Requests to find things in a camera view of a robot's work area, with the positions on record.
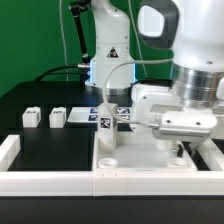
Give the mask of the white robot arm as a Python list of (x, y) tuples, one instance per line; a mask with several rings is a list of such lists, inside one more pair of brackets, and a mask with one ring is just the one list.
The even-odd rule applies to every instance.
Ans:
[[(110, 1), (91, 4), (100, 49), (91, 62), (90, 82), (106, 95), (127, 86), (133, 62), (120, 57), (125, 31), (115, 24)], [(134, 117), (130, 123), (152, 129), (160, 139), (205, 141), (217, 125), (212, 106), (222, 97), (224, 0), (143, 0), (135, 21), (138, 42), (173, 52), (168, 61), (182, 110), (168, 111), (157, 121)]]

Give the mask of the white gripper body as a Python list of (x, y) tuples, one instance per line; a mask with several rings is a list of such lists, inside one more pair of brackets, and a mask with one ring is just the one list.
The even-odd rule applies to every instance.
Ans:
[(140, 124), (131, 124), (130, 128), (137, 135), (152, 134), (156, 139), (182, 140), (183, 136), (175, 132), (162, 133), (158, 130), (161, 117), (169, 111), (181, 111), (180, 99), (167, 84), (138, 83), (131, 89), (132, 121)]

